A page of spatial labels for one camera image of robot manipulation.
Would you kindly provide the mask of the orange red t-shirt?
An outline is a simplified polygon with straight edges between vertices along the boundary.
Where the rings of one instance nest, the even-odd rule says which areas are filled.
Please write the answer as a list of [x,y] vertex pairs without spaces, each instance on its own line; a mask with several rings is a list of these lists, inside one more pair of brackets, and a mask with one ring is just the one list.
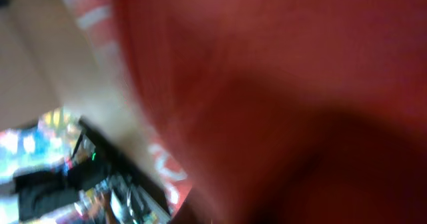
[[426,222],[426,0],[64,0],[222,223]]

